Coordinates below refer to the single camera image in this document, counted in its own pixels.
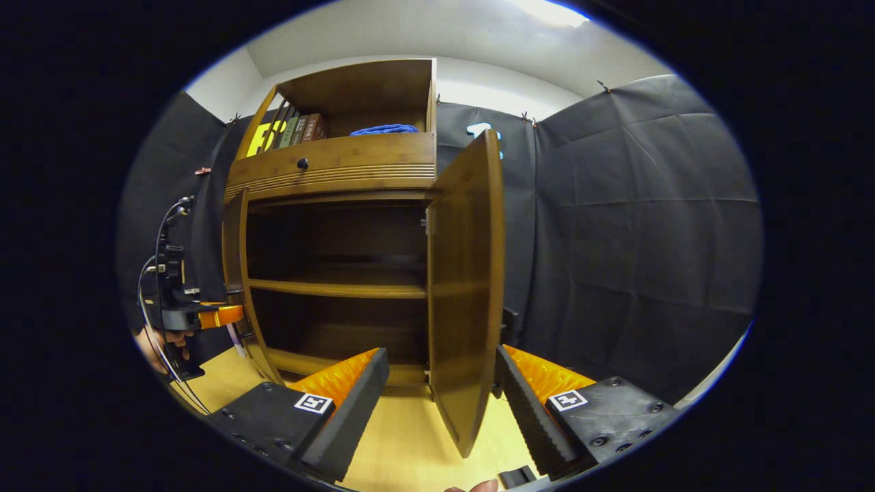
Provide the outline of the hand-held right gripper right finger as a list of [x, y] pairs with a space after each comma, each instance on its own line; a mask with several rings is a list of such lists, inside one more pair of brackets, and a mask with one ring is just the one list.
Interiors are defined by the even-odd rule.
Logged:
[[495, 368], [535, 467], [551, 480], [637, 448], [681, 414], [625, 378], [596, 381], [509, 345]]

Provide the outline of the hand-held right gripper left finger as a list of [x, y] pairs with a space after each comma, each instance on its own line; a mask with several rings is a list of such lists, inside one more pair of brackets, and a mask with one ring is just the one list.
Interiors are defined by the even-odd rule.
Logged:
[[208, 420], [278, 466], [343, 482], [388, 376], [387, 349], [373, 348], [290, 386], [256, 384]]

